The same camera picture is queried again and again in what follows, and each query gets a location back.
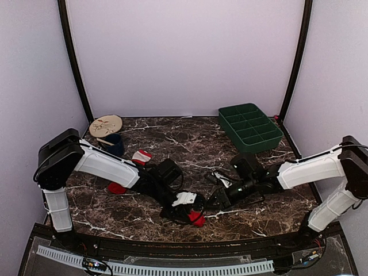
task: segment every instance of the marble surface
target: marble surface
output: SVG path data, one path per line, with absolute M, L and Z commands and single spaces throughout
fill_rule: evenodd
M 184 172 L 183 189 L 206 197 L 217 188 L 204 179 L 211 170 L 234 175 L 229 161 L 237 150 L 215 117 L 123 118 L 120 131 L 123 158 L 139 149 L 152 154 L 151 163 L 174 160 Z M 89 134 L 85 137 L 97 145 Z M 276 149 L 257 154 L 265 166 L 294 158 L 286 139 Z M 146 195 L 128 191 L 115 195 L 110 181 L 82 172 L 73 173 L 67 194 L 75 230 L 91 235 L 149 242 L 219 242 L 274 236 L 298 230 L 300 222 L 317 204 L 309 185 L 267 195 L 259 204 L 241 202 L 227 212 L 207 211 L 202 228 L 181 226 L 159 216 L 160 206 Z

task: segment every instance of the green plastic tray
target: green plastic tray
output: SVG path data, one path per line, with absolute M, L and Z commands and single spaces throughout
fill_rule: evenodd
M 218 110 L 218 122 L 240 152 L 267 151 L 277 147 L 283 133 L 255 104 Z

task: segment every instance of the wooden disc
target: wooden disc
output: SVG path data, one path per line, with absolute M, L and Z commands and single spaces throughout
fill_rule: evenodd
M 116 115 L 107 115 L 96 119 L 90 125 L 90 133 L 93 137 L 103 138 L 111 133 L 118 132 L 122 127 L 122 119 Z

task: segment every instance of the white cable tray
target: white cable tray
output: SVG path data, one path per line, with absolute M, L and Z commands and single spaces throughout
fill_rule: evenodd
M 68 266 L 83 269 L 83 257 L 68 252 L 59 251 L 53 248 L 39 246 L 37 254 L 48 259 L 55 260 Z M 267 260 L 264 262 L 238 264 L 234 266 L 216 266 L 216 267 L 152 267 L 152 266 L 134 266 L 131 264 L 123 264 L 116 262 L 107 262 L 113 270 L 114 276 L 243 276 L 255 275 L 260 273 L 272 272 L 273 261 Z M 107 269 L 104 274 L 110 275 Z

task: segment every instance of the white wall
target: white wall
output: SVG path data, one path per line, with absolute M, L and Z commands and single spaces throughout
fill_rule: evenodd
M 303 0 L 72 0 L 75 48 L 95 117 L 281 108 Z
M 286 126 L 303 155 L 353 135 L 368 144 L 368 2 L 314 1 Z M 319 183 L 326 199 L 337 182 Z M 340 218 L 359 274 L 368 275 L 368 205 Z
M 26 242 L 45 211 L 32 181 L 39 148 L 69 127 L 87 127 L 57 1 L 0 1 L 0 261 L 17 275 Z

